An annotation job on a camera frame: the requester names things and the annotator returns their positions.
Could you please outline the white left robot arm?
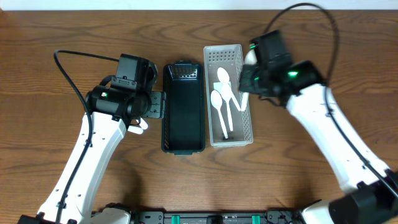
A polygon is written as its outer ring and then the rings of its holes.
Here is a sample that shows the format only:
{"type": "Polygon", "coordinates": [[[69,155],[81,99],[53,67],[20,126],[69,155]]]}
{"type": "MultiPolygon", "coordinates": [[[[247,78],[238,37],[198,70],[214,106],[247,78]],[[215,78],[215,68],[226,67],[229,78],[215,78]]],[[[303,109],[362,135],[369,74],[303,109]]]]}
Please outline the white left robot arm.
{"type": "Polygon", "coordinates": [[[166,95],[94,87],[87,95],[91,111],[84,115],[78,140],[52,193],[36,216],[23,215],[19,223],[130,223],[130,209],[118,204],[93,214],[98,187],[109,160],[126,132],[142,134],[145,118],[161,118],[166,95]]]}

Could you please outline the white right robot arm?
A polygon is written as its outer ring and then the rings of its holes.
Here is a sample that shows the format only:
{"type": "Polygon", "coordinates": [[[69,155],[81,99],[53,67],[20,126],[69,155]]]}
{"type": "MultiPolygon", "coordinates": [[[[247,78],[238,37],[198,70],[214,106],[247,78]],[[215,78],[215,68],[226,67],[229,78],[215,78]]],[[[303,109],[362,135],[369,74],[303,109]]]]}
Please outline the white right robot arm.
{"type": "Polygon", "coordinates": [[[312,137],[344,192],[304,208],[304,223],[384,223],[397,217],[397,173],[360,138],[312,62],[244,65],[239,89],[278,97],[312,137]]]}

